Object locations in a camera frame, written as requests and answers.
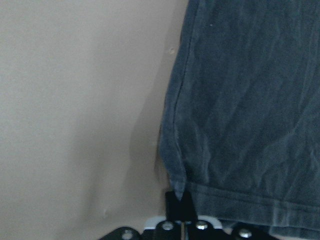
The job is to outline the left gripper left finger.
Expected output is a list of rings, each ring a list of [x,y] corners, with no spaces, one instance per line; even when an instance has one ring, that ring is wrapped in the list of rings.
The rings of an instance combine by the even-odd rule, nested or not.
[[[177,199],[174,191],[165,193],[165,215],[171,222],[184,221],[182,202]]]

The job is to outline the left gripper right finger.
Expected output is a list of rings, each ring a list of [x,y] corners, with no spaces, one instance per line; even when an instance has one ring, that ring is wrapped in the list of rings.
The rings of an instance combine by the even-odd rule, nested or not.
[[[194,222],[198,219],[190,192],[185,191],[180,201],[180,219],[182,222]]]

